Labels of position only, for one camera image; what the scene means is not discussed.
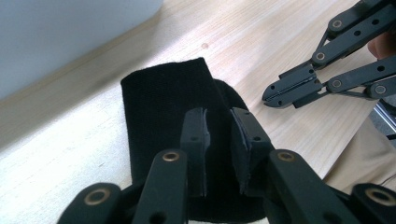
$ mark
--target wooden table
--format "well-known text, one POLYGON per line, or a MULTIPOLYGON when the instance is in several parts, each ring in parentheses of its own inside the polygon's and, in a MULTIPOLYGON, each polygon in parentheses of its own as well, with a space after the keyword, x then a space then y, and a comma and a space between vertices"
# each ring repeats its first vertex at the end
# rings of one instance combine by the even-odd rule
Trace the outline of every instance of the wooden table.
MULTIPOLYGON (((273 109, 261 98, 279 74, 310 58, 329 19, 355 3, 165 1, 149 21, 1 101, 0 223, 54 223, 90 184, 129 186, 120 80, 197 57, 240 93, 276 148, 297 151, 325 176, 375 102, 330 95, 273 109)), ((319 78, 373 61, 364 48, 319 78)))

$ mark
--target light wood tabletop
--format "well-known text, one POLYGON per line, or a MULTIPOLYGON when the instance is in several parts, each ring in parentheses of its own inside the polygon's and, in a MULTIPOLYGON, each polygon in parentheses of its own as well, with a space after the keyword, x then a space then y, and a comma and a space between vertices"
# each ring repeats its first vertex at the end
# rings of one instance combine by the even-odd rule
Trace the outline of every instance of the light wood tabletop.
MULTIPOLYGON (((2 100, 0 223, 54 223, 93 183, 131 185, 120 80, 198 57, 238 91, 276 148, 300 153, 324 177, 375 102, 328 95, 274 109, 263 105, 262 93, 309 59, 328 21, 356 2, 164 1, 148 21, 2 100)), ((363 48, 318 77, 374 60, 363 48)))

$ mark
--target wooden surface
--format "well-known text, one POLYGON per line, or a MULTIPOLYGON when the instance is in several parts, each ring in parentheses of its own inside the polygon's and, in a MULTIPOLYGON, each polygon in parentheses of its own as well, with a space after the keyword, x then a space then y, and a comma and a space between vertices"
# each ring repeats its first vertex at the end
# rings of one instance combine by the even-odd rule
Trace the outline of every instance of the wooden surface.
MULTIPOLYGON (((355 2, 164 1, 149 21, 1 101, 0 223, 54 223, 90 184, 129 186, 120 80, 197 57, 240 93, 276 148, 297 151, 325 176, 375 102, 330 95, 273 109, 261 98, 279 74, 311 56, 329 19, 355 2)), ((373 61, 364 48, 319 78, 373 61)))

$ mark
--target white wall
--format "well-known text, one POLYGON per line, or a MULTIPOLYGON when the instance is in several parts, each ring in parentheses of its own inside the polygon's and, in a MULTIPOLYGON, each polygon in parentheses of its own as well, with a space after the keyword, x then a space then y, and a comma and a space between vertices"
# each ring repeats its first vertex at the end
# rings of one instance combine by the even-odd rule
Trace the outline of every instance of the white wall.
POLYGON ((151 17, 163 0, 0 0, 0 100, 151 17))

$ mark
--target black fabric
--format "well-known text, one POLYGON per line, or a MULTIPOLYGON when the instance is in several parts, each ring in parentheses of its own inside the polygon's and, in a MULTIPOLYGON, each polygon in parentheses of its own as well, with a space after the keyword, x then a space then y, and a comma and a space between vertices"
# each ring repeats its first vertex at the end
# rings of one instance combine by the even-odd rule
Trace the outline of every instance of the black fabric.
POLYGON ((239 194, 230 151, 230 108, 247 109, 225 82, 215 80, 200 58, 133 72, 121 81, 133 181, 145 179, 154 156, 178 148, 184 115, 207 109, 211 140, 206 152, 208 193, 189 199, 189 219, 244 223, 264 217, 262 199, 239 194))

